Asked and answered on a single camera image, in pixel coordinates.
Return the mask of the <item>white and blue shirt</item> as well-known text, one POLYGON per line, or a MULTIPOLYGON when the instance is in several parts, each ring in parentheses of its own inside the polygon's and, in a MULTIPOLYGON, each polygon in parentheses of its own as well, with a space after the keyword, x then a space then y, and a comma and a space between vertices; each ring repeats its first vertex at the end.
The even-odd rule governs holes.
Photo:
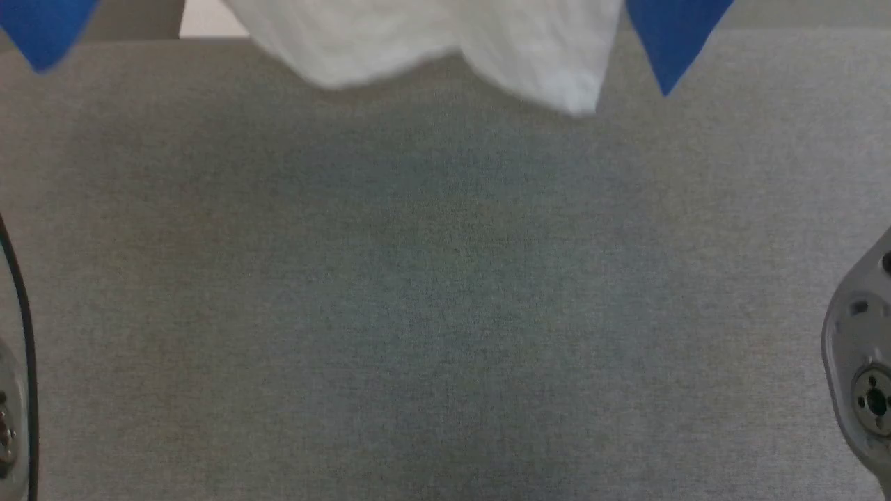
POLYGON ((264 51, 328 89, 459 54, 505 92, 595 112, 626 10, 668 95, 734 0, 221 0, 264 51))

